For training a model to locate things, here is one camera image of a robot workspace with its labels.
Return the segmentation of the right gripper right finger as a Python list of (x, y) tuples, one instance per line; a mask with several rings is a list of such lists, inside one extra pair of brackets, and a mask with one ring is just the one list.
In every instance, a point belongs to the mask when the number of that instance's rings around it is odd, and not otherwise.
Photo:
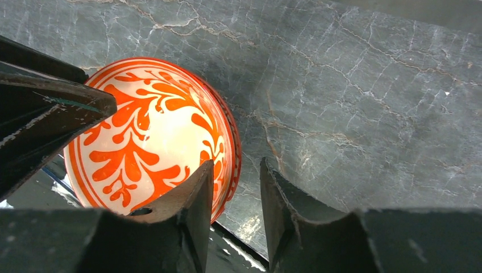
[(481, 210), (334, 209), (260, 162), (270, 272), (480, 272)]

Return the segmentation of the red white patterned bowl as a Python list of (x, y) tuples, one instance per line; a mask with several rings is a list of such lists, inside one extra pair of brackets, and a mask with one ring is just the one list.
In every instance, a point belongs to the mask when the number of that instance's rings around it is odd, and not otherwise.
[(64, 148), (82, 206), (131, 213), (212, 160), (211, 220), (223, 213), (239, 182), (242, 143), (230, 108), (213, 87), (152, 57), (108, 64), (85, 84), (113, 95), (117, 112)]

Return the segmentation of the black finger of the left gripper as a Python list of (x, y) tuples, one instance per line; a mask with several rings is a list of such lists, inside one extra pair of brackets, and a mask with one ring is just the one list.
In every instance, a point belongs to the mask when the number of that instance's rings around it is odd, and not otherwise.
[(1, 199), (117, 111), (84, 70), (1, 37)]

